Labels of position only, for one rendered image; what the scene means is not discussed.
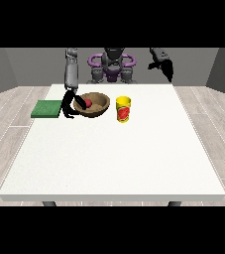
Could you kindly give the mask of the brown wooden bowl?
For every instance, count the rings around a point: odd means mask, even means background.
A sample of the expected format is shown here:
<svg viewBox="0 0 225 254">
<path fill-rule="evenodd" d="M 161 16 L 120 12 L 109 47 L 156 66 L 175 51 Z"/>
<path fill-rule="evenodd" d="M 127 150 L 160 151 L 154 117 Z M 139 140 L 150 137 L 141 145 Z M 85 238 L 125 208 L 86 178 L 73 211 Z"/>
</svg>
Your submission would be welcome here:
<svg viewBox="0 0 225 254">
<path fill-rule="evenodd" d="M 84 117 L 98 117 L 102 115 L 110 105 L 110 98 L 104 93 L 89 92 L 81 94 L 80 97 L 82 99 L 89 99 L 92 102 L 92 105 L 89 108 L 83 110 L 76 101 L 73 101 L 74 109 Z"/>
</svg>

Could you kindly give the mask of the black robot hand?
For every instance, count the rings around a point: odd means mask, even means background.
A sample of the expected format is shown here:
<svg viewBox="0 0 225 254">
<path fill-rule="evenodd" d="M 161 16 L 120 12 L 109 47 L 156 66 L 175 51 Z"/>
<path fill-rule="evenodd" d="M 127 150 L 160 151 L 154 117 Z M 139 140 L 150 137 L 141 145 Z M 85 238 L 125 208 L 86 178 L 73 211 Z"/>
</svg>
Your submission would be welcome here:
<svg viewBox="0 0 225 254">
<path fill-rule="evenodd" d="M 161 62 L 150 63 L 148 69 L 159 68 L 166 76 L 168 81 L 172 81 L 173 77 L 173 65 L 171 60 L 164 60 Z"/>
<path fill-rule="evenodd" d="M 75 90 L 73 88 L 67 90 L 63 96 L 60 109 L 66 118 L 71 119 L 73 119 L 75 115 L 79 114 L 77 110 L 73 110 L 71 108 L 70 104 L 72 100 L 75 100 L 83 110 L 86 109 L 86 102 L 79 95 L 75 94 Z"/>
</svg>

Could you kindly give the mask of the green square pad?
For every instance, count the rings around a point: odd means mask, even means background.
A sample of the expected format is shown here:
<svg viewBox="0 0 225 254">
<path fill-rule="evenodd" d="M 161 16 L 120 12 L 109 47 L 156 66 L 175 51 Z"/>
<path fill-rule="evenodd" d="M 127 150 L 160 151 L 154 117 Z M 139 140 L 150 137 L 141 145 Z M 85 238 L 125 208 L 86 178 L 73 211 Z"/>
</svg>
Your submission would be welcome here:
<svg viewBox="0 0 225 254">
<path fill-rule="evenodd" d="M 32 113 L 32 118 L 58 118 L 60 113 L 60 100 L 39 100 Z"/>
</svg>

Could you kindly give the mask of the yellow cup with melon print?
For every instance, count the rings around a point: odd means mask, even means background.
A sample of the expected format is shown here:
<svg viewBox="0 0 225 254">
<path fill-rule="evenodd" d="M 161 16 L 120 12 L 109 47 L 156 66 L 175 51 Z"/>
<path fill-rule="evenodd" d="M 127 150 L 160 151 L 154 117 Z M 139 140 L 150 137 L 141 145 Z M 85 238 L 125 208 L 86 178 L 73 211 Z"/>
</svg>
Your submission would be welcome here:
<svg viewBox="0 0 225 254">
<path fill-rule="evenodd" d="M 128 96 L 119 96 L 116 98 L 117 120 L 125 123 L 129 120 L 131 108 L 131 98 Z"/>
</svg>

